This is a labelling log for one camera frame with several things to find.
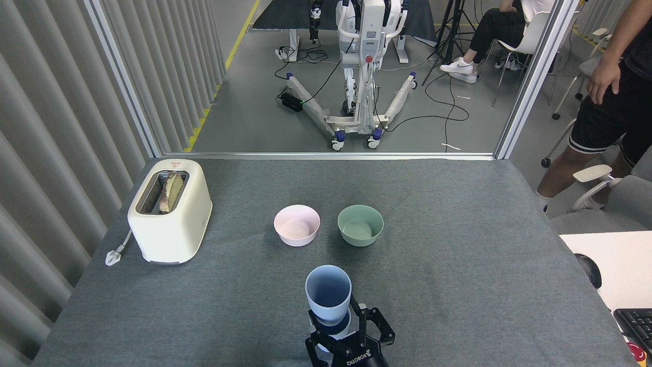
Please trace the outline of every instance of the person's hand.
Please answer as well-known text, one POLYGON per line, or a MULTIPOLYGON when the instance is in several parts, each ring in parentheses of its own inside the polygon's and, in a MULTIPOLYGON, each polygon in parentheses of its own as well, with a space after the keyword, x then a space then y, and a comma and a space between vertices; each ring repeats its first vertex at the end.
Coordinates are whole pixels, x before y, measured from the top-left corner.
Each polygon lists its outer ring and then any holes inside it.
POLYGON ((607 61, 603 58, 593 71, 591 80, 586 86, 586 91, 591 96, 593 103, 602 104, 602 97, 607 87, 611 85, 613 93, 618 94, 619 83, 620 68, 618 67, 618 61, 607 61))

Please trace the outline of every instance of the curtain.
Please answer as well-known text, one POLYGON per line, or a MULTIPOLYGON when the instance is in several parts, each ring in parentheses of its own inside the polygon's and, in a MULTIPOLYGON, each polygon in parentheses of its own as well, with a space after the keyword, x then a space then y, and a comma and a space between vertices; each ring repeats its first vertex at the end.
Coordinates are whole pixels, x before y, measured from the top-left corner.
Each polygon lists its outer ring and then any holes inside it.
POLYGON ((588 1, 578 17, 577 31, 589 40, 595 41, 592 33, 599 28, 607 28, 608 33, 615 31, 615 26, 630 0, 591 0, 588 1))
POLYGON ((104 12, 154 138, 181 152, 225 73, 209 0, 88 0, 104 12))
POLYGON ((0 366, 27 366, 224 64, 208 0, 1 0, 0 34, 0 366))

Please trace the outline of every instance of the toaster slot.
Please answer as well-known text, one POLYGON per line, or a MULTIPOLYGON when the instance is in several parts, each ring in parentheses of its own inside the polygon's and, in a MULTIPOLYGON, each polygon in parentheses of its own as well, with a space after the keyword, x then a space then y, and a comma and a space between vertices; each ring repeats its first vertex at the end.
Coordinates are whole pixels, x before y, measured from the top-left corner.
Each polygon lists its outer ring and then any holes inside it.
POLYGON ((179 199, 177 199, 176 203, 179 202, 186 187, 186 183, 188 182, 188 178, 190 177, 189 173, 176 170, 159 171, 156 174, 152 175, 151 179, 147 183, 147 186, 145 187, 143 196, 140 198, 136 205, 136 211, 139 214, 163 215, 159 212, 161 194, 163 192, 163 187, 165 186, 165 181, 168 179, 168 176, 171 173, 176 173, 183 179, 183 185, 181 186, 181 191, 179 192, 179 199))

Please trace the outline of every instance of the black pants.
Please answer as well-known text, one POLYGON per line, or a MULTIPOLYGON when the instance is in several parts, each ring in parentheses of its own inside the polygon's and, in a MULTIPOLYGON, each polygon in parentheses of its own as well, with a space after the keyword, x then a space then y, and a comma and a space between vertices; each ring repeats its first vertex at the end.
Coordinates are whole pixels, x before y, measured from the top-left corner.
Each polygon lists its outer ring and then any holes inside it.
POLYGON ((621 62, 619 87, 618 94, 614 94, 609 86, 602 104, 594 104, 590 96, 582 101, 569 146, 580 153, 602 153, 625 134, 620 150, 633 167, 652 144, 652 81, 636 75, 621 62))
POLYGON ((503 13, 493 8, 484 13, 469 47, 478 53, 473 58, 474 63, 479 64, 486 57, 494 39, 499 39, 512 47, 517 47, 521 43, 526 21, 520 2, 515 1, 513 5, 517 12, 503 13))

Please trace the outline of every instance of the person's leg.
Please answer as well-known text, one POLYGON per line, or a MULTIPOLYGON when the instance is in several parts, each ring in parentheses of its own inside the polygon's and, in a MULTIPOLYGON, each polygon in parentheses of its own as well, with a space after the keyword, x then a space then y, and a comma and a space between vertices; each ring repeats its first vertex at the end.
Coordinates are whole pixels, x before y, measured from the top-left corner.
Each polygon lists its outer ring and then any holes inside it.
POLYGON ((541 179, 537 193, 546 198, 555 197, 569 188, 574 182, 572 174, 582 170, 597 154, 580 153, 571 147, 555 159, 541 179))
POLYGON ((478 64, 484 59, 494 39, 511 39, 513 43, 516 37, 518 38, 516 44, 518 44, 523 37, 524 26, 525 18, 522 12, 500 12, 497 8, 489 9, 480 20, 469 50, 464 56, 450 65, 442 65, 439 68, 450 73, 475 74, 478 64))
MULTIPOLYGON (((602 104, 593 104, 585 98, 580 106, 577 122, 569 137, 569 147, 557 158, 544 175, 537 193, 541 202, 552 198, 572 185, 572 174, 602 153, 618 138, 623 137, 621 153, 611 164, 612 176, 624 177, 652 144, 652 124, 649 123, 649 101, 652 83, 643 80, 621 64, 620 90, 617 95, 607 88, 602 104)), ((609 191, 602 190, 594 199, 606 202, 609 191)))
POLYGON ((511 46, 518 46, 523 39, 525 18, 522 12, 501 12, 497 8, 487 10, 473 35, 464 61, 473 62, 475 67, 486 57, 494 39, 511 46))

